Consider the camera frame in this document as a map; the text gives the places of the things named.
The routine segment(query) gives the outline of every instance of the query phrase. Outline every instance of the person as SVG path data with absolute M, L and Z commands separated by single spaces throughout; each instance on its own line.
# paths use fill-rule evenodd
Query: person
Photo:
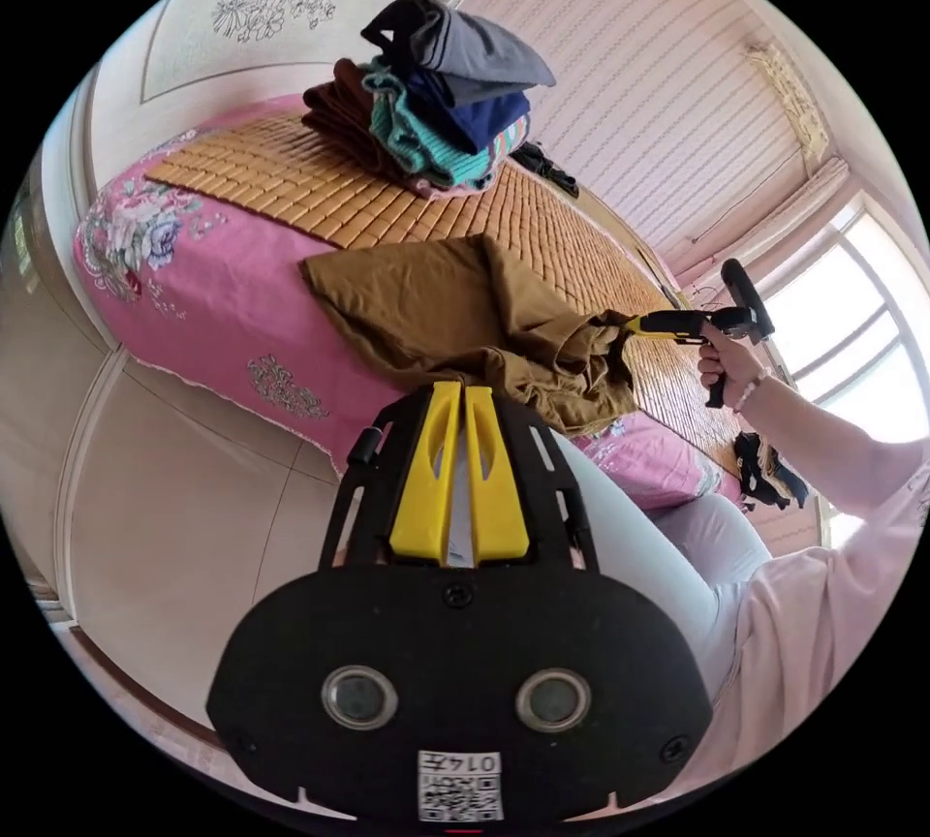
M 702 334 L 701 384 L 710 388 L 726 373 L 725 405 L 835 508 L 864 522 L 839 548 L 772 557 L 729 499 L 704 495 L 646 515 L 555 434 L 584 499 L 602 574 L 675 621 L 713 703 L 710 727 L 680 775 L 636 807 L 757 760 L 810 715 L 878 628 L 930 506 L 930 438 L 873 440 L 773 377 L 742 343 L 710 324 Z M 575 564 L 583 568 L 580 557 Z M 630 810 L 611 797 L 582 818 Z

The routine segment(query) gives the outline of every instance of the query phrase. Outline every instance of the folded clothes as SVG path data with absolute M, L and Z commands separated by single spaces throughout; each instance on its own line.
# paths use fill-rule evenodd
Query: folded clothes
M 511 152 L 511 158 L 524 169 L 531 171 L 546 181 L 558 185 L 564 192 L 577 198 L 580 195 L 578 183 L 574 178 L 563 172 L 558 166 L 547 158 L 543 151 L 534 142 L 525 142 L 519 149 Z
M 405 79 L 410 110 L 462 152 L 481 152 L 499 133 L 530 112 L 530 102 L 522 91 L 451 107 L 428 74 L 414 68 Z
M 495 165 L 526 140 L 529 118 L 520 117 L 477 155 L 456 149 L 420 120 L 408 105 L 407 87 L 392 72 L 362 66 L 362 86 L 374 94 L 371 134 L 408 174 L 439 188 L 467 185 L 486 190 L 496 178 Z
M 437 0 L 393 1 L 361 35 L 402 78 L 415 67 L 430 73 L 449 107 L 555 84 L 536 51 L 509 30 Z
M 371 135 L 374 98 L 361 86 L 365 72 L 350 59 L 340 59 L 332 73 L 333 81 L 304 91 L 303 103 L 310 108 L 301 118 L 304 126 L 331 140 L 366 171 L 403 184 L 407 176 Z

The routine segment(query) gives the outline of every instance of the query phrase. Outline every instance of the white pants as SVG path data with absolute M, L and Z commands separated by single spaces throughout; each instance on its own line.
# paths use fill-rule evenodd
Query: white pants
M 577 479 L 601 572 L 675 622 L 695 654 L 708 695 L 716 698 L 736 655 L 742 589 L 771 558 L 756 529 L 721 495 L 647 516 L 580 449 L 554 436 Z M 464 451 L 456 470 L 451 538 L 463 550 L 471 520 Z M 462 565 L 469 564 L 463 558 Z

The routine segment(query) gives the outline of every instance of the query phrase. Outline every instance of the label sticker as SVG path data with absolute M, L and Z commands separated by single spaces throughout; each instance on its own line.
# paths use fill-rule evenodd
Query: label sticker
M 418 754 L 419 819 L 502 821 L 499 753 Z

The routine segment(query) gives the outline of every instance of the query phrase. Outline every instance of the hand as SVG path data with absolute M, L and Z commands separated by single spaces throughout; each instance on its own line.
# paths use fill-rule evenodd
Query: hand
M 762 363 L 749 347 L 738 340 L 731 340 L 713 324 L 704 324 L 700 335 L 708 341 L 697 351 L 700 356 L 697 362 L 700 383 L 710 388 L 720 378 L 720 373 L 726 372 L 724 404 L 732 408 L 743 396 L 747 385 L 762 371 Z

